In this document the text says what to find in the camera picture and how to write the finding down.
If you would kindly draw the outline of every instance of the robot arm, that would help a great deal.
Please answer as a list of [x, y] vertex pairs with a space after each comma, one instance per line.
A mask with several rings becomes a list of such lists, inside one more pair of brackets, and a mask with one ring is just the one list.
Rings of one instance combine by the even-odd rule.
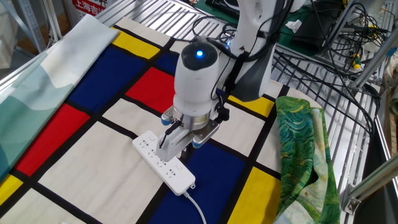
[[293, 0], [238, 0], [238, 4], [239, 23], [229, 48], [198, 38], [178, 58], [173, 106], [162, 115], [164, 125], [173, 125], [157, 145], [157, 155], [164, 161], [189, 143], [201, 147], [222, 120], [228, 120], [215, 87], [241, 101], [252, 101], [268, 86], [275, 43]]

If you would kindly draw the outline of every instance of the green patterned cloth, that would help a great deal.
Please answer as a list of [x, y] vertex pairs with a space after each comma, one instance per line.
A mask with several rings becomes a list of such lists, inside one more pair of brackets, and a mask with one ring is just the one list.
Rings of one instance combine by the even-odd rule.
[[282, 190], [274, 223], [340, 223], [324, 111], [303, 99], [276, 100]]

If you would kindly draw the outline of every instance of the blue light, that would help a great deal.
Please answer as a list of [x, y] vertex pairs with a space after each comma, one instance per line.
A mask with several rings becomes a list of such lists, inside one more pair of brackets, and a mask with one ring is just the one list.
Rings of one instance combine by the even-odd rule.
[[202, 58], [202, 56], [203, 56], [203, 51], [198, 50], [197, 51], [197, 58]]

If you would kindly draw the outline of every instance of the power strip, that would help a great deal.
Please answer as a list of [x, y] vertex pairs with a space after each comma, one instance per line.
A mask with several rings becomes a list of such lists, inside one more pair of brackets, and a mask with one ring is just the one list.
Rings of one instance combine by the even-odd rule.
[[180, 196], [189, 187], [194, 189], [195, 176], [179, 159], [173, 157], [170, 161], [165, 162], [156, 155], [158, 141], [158, 137], [152, 131], [147, 131], [135, 138], [132, 145], [175, 195]]

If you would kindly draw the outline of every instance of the fabric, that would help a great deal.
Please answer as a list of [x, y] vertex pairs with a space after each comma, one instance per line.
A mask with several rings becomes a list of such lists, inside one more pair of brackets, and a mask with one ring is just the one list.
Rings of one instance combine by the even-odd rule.
[[274, 223], [339, 223], [340, 203], [325, 116], [306, 100], [276, 100], [282, 149], [279, 213]]
[[[159, 51], [145, 58], [127, 50], [133, 42], [105, 48], [10, 171], [22, 185], [4, 197], [0, 223], [201, 223], [132, 146], [138, 135], [168, 128], [160, 116], [172, 106], [174, 59], [186, 43], [149, 38], [151, 30], [129, 19], [114, 28]], [[197, 178], [188, 192], [208, 223], [271, 224], [277, 216], [275, 99], [287, 94], [305, 98], [271, 81], [255, 102], [227, 100], [230, 120], [187, 160]]]
[[0, 180], [116, 34], [94, 17], [84, 17], [0, 97]]

